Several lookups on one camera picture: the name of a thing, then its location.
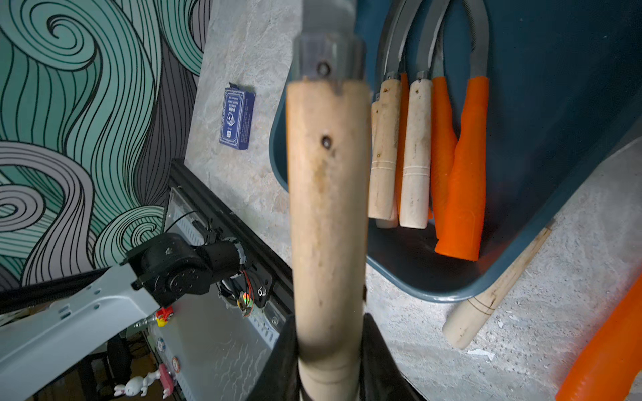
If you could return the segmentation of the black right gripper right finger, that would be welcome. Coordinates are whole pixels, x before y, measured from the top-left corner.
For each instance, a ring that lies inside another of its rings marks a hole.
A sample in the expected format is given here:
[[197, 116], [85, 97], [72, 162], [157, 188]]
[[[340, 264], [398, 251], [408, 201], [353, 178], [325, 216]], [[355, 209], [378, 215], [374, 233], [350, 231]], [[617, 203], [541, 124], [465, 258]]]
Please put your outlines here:
[[376, 321], [364, 315], [360, 400], [425, 400], [399, 371]]

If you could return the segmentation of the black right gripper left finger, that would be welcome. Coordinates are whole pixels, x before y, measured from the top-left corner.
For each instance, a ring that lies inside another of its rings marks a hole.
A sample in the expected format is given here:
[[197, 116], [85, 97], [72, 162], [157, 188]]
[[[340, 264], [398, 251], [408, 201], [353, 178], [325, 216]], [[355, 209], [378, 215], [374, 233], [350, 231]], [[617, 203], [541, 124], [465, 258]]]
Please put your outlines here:
[[296, 321], [291, 316], [247, 400], [300, 400], [298, 362]]

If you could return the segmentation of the orange handle sickle long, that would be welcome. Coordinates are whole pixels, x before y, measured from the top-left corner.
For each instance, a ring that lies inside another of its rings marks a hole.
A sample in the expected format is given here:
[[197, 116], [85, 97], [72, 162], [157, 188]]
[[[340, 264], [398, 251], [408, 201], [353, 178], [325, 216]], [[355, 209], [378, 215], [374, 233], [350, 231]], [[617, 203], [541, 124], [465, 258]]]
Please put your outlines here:
[[441, 27], [437, 36], [432, 72], [431, 194], [437, 238], [442, 237], [445, 228], [448, 180], [457, 144], [445, 76], [443, 36]]

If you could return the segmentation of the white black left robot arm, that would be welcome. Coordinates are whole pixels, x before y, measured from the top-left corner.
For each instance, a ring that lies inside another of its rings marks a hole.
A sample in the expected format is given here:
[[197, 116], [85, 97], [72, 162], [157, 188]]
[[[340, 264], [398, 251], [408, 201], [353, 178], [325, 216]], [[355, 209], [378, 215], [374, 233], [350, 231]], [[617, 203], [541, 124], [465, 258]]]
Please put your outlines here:
[[245, 262], [235, 239], [193, 246], [166, 233], [145, 242], [71, 297], [1, 328], [1, 398], [28, 399], [116, 334], [186, 294], [208, 293]]

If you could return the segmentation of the teal plastic storage tray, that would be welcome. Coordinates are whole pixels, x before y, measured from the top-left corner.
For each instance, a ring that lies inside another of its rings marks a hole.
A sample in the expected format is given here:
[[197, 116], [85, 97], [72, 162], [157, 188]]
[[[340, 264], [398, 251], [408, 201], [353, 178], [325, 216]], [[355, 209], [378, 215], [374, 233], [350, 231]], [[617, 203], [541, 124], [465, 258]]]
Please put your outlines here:
[[369, 225], [368, 264], [428, 302], [485, 291], [641, 115], [638, 1], [489, 1], [487, 202], [476, 262]]

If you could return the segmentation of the blue card pack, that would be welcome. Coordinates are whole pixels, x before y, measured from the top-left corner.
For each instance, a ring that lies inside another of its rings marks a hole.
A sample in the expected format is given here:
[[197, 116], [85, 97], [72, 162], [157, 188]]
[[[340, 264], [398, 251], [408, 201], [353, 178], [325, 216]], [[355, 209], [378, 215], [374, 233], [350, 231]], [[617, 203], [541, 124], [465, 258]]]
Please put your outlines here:
[[255, 100], [255, 93], [238, 85], [230, 83], [225, 88], [220, 144], [235, 150], [248, 149]]

